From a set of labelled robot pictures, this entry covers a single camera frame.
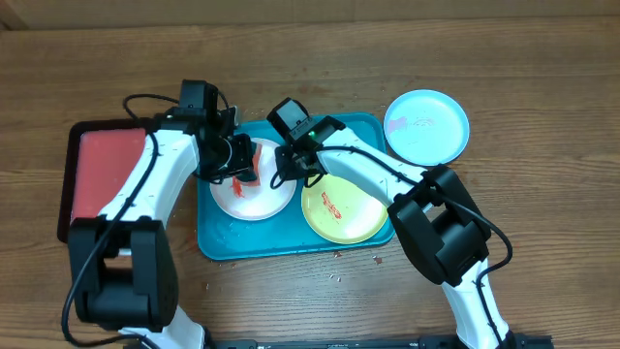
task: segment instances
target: black cable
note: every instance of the black cable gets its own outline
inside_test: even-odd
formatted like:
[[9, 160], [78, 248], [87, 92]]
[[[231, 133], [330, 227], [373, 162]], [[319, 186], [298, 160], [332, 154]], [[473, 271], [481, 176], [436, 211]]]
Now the black cable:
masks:
[[312, 181], [312, 183], [308, 183], [310, 177], [307, 175], [306, 178], [303, 180], [303, 186], [306, 187], [306, 188], [312, 188], [315, 184], [317, 184], [319, 182], [319, 180], [321, 180], [323, 178], [323, 176], [324, 176], [324, 174], [319, 174]]
[[224, 95], [224, 93], [222, 93], [222, 91], [217, 90], [217, 94], [220, 95], [220, 98], [222, 98], [222, 102], [224, 102], [224, 106], [226, 106], [226, 110], [229, 109], [229, 101], [226, 100], [226, 96]]
[[[297, 154], [291, 159], [291, 161], [287, 164], [287, 166], [285, 166], [282, 169], [276, 169], [275, 174], [273, 174], [273, 177], [271, 178], [271, 181], [269, 182], [269, 187], [275, 190], [275, 189], [278, 189], [280, 186], [282, 186], [282, 184], [284, 184], [284, 182], [286, 181], [289, 170], [295, 164], [295, 161], [302, 158], [303, 156], [304, 156], [303, 154]], [[277, 185], [275, 185], [275, 180], [278, 178], [278, 176], [280, 177], [280, 181], [278, 182]]]
[[211, 184], [215, 184], [215, 185], [220, 185], [222, 183], [224, 183], [224, 176], [223, 175], [218, 175], [217, 180], [215, 179], [207, 179], [207, 181]]
[[[375, 163], [377, 163], [379, 166], [383, 167], [384, 169], [386, 169], [386, 171], [388, 171], [389, 173], [391, 173], [392, 175], [396, 176], [398, 179], [409, 183], [411, 185], [418, 185], [419, 183], [416, 182], [415, 180], [412, 180], [410, 178], [408, 178], [406, 175], [400, 173], [399, 171], [395, 170], [394, 168], [392, 168], [390, 165], [386, 164], [383, 160], [377, 158], [376, 156], [374, 156], [373, 154], [359, 149], [357, 147], [354, 146], [345, 146], [345, 145], [329, 145], [329, 146], [324, 146], [322, 148], [320, 148], [317, 151], [329, 151], [329, 150], [346, 150], [346, 151], [351, 151], [351, 152], [355, 152], [358, 154], [361, 154], [367, 158], [369, 158], [370, 160], [374, 161]], [[275, 181], [276, 176], [278, 176], [279, 172], [281, 171], [281, 169], [279, 169], [278, 171], [276, 171], [276, 174], [274, 175], [274, 177], [271, 179], [271, 188], [273, 188], [273, 182]], [[284, 182], [284, 179], [282, 179], [278, 184], [278, 187], [280, 185], [282, 185], [282, 183]], [[484, 309], [484, 314], [486, 315], [486, 318], [488, 320], [488, 325], [491, 327], [491, 329], [493, 330], [493, 333], [495, 334], [495, 338], [497, 339], [498, 345], [500, 348], [504, 348], [504, 343], [502, 341], [502, 337], [500, 336], [499, 332], [497, 331], [497, 326], [495, 325], [495, 322], [493, 321], [493, 318], [491, 317], [491, 313], [488, 309], [488, 304], [486, 303], [486, 299], [484, 298], [484, 294], [482, 293], [482, 279], [487, 276], [488, 274], [490, 274], [492, 271], [498, 270], [499, 268], [507, 265], [511, 259], [512, 259], [512, 245], [510, 240], [508, 239], [508, 237], [504, 234], [504, 232], [502, 232], [501, 229], [499, 229], [495, 224], [493, 224], [491, 221], [489, 221], [488, 219], [484, 218], [484, 216], [482, 216], [481, 214], [478, 214], [477, 212], [474, 212], [473, 210], [465, 207], [464, 205], [455, 202], [454, 200], [447, 198], [444, 195], [439, 194], [440, 197], [442, 198], [442, 200], [444, 200], [444, 202], [453, 205], [453, 206], [457, 206], [458, 208], [464, 210], [465, 212], [471, 214], [475, 219], [477, 219], [478, 221], [480, 221], [482, 224], [486, 225], [489, 229], [491, 229], [493, 232], [495, 232], [495, 234], [497, 234], [497, 236], [502, 240], [502, 242], [506, 245], [506, 249], [507, 249], [507, 255], [506, 258], [504, 258], [503, 261], [483, 270], [478, 277], [476, 278], [476, 289], [478, 291], [478, 296], [480, 297], [480, 301], [482, 303], [482, 308]]]
[[84, 265], [82, 266], [81, 270], [77, 274], [76, 280], [71, 286], [71, 289], [69, 290], [69, 293], [67, 294], [67, 298], [65, 299], [65, 304], [63, 306], [62, 317], [61, 317], [61, 322], [60, 322], [61, 327], [62, 327], [62, 333], [65, 335], [65, 339], [71, 344], [75, 345], [76, 347], [92, 348], [92, 347], [96, 347], [100, 345], [112, 344], [120, 340], [137, 339], [143, 342], [144, 344], [148, 345], [151, 349], [158, 348], [158, 346], [155, 343], [153, 343], [152, 340], [147, 338], [145, 335], [141, 335], [141, 334], [122, 334], [122, 335], [117, 335], [117, 336], [107, 338], [107, 339], [90, 341], [90, 342], [82, 342], [82, 341], [78, 341], [77, 339], [75, 339], [71, 335], [71, 331], [69, 330], [69, 313], [71, 312], [71, 304], [73, 303], [74, 298], [76, 297], [76, 292], [78, 290], [79, 284], [81, 283], [84, 277], [84, 274], [86, 270], [88, 269], [88, 266], [90, 266], [90, 264], [93, 262], [95, 257], [99, 254], [99, 252], [103, 248], [105, 248], [105, 246], [107, 245], [109, 236], [112, 234], [112, 232], [114, 231], [114, 228], [116, 227], [120, 219], [123, 217], [123, 215], [125, 215], [129, 207], [131, 207], [132, 203], [134, 202], [134, 199], [138, 196], [140, 189], [142, 188], [142, 186], [148, 179], [148, 176], [153, 171], [153, 168], [155, 167], [155, 163], [157, 162], [157, 157], [159, 155], [159, 145], [157, 144], [157, 139], [155, 138], [155, 135], [153, 135], [151, 131], [146, 129], [144, 125], [142, 125], [138, 116], [131, 109], [129, 109], [129, 105], [128, 105], [129, 101], [133, 99], [137, 99], [137, 98], [154, 98], [154, 99], [159, 99], [159, 100], [178, 104], [178, 101], [173, 98], [166, 97], [166, 96], [160, 96], [156, 94], [149, 94], [149, 93], [130, 95], [130, 96], [127, 96], [123, 100], [123, 108], [125, 109], [125, 111], [129, 114], [129, 116], [131, 116], [136, 121], [139, 127], [144, 128], [146, 134], [151, 138], [153, 142], [153, 154], [151, 156], [150, 162], [148, 163], [148, 166], [146, 167], [146, 171], [144, 171], [144, 174], [140, 178], [138, 184], [136, 184], [136, 187], [134, 188], [132, 193], [125, 200], [125, 204], [123, 204], [123, 206], [121, 207], [121, 209], [118, 210], [114, 218], [108, 223], [108, 227], [106, 228], [104, 233], [101, 234], [101, 236], [99, 237], [99, 240], [95, 244], [95, 247], [93, 247], [93, 250], [88, 255], [86, 262], [84, 262]]

